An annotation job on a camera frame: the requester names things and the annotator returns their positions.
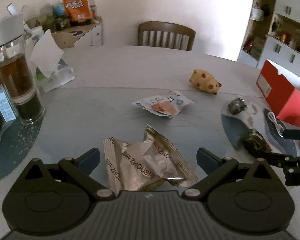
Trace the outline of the black snack packet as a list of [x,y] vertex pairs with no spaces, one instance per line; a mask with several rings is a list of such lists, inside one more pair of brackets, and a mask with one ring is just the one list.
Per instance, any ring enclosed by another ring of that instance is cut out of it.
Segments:
[[251,155],[272,152],[266,139],[255,129],[251,129],[249,133],[242,137],[241,144]]

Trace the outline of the small dark clear bag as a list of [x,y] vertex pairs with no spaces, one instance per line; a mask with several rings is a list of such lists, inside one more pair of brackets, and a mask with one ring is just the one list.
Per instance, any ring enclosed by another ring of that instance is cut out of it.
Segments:
[[232,115],[236,115],[247,109],[245,101],[241,98],[235,98],[228,104],[228,111]]

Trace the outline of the silver foil bag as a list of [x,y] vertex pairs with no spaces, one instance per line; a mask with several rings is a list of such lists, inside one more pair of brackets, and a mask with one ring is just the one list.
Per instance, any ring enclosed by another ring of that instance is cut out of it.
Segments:
[[129,144],[114,137],[104,139],[104,156],[110,189],[155,191],[165,182],[189,187],[198,181],[194,169],[177,148],[147,125],[142,142]]

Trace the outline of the yellow spotted pig toy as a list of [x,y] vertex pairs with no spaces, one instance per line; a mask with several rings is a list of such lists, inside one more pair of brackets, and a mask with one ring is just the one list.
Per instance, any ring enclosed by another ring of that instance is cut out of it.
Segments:
[[216,95],[222,86],[212,74],[202,69],[195,69],[189,82],[198,90],[213,95]]

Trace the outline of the red cardboard shoe box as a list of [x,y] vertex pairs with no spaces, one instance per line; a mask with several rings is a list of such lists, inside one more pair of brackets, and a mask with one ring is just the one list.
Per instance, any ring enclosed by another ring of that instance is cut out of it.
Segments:
[[266,60],[256,84],[279,120],[300,127],[300,77]]

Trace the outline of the patterned table mat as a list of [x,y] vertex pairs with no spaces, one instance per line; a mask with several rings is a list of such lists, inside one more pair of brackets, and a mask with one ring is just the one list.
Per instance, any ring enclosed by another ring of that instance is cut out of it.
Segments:
[[133,105],[141,98],[162,94],[162,89],[143,88],[59,88],[42,94],[46,112],[40,123],[18,125],[16,130],[5,124],[0,132],[0,182],[15,177],[34,157],[56,163],[92,147],[102,148],[109,137],[142,141],[147,125],[169,139],[192,167],[197,167],[200,147],[220,157],[251,161],[245,150],[234,150],[223,128],[222,108],[234,94],[185,91],[191,104],[172,118]]

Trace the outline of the small blue white box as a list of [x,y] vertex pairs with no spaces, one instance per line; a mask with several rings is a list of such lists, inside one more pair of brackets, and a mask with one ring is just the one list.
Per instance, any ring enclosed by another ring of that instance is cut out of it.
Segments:
[[15,113],[4,91],[0,92],[0,113],[5,122],[13,121],[16,119]]

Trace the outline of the pink white snack packet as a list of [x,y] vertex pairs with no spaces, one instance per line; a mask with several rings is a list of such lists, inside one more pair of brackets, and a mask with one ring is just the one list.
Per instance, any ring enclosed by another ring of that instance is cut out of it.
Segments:
[[170,90],[165,95],[155,95],[134,101],[133,106],[145,109],[157,116],[172,118],[179,114],[182,109],[194,102],[186,98],[177,90]]

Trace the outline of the white tissue pack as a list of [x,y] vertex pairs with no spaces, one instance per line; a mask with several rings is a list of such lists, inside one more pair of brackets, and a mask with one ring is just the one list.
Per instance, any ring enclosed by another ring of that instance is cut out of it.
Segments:
[[44,93],[75,79],[74,69],[62,59],[63,54],[51,30],[47,30],[34,46],[30,57],[31,70],[36,84]]

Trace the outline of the hanging tote bag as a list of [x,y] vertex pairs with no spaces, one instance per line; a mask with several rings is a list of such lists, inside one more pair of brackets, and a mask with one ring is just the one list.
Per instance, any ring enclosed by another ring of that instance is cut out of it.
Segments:
[[253,21],[263,21],[264,19],[264,11],[257,2],[251,9],[250,19]]

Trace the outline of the glass tea bottle white lid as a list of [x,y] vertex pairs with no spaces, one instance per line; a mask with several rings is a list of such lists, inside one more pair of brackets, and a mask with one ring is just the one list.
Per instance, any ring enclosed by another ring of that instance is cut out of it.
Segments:
[[42,119],[44,107],[25,55],[24,24],[21,14],[0,20],[0,82],[24,125]]

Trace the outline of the white sideboard cabinet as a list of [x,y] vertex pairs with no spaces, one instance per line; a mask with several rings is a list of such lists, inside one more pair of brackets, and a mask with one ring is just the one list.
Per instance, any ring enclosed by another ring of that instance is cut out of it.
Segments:
[[52,33],[56,44],[61,49],[73,47],[99,47],[102,41],[102,22],[92,20],[89,25],[66,28]]

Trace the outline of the wooden chair far side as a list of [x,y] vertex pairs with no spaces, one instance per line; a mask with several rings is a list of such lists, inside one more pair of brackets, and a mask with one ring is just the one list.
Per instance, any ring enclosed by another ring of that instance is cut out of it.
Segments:
[[148,21],[138,26],[138,46],[191,51],[196,32],[184,25]]

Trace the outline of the orange snack bag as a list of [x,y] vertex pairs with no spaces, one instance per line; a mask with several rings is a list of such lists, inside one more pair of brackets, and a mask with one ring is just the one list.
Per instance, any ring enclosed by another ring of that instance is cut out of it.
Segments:
[[72,27],[89,25],[91,16],[88,0],[62,0],[65,15]]

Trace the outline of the white wall cabinet unit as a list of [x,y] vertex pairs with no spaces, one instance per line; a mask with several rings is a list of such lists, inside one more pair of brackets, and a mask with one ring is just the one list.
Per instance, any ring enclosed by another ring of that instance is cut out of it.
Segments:
[[270,60],[300,77],[300,0],[256,2],[264,19],[249,18],[237,61],[261,69]]

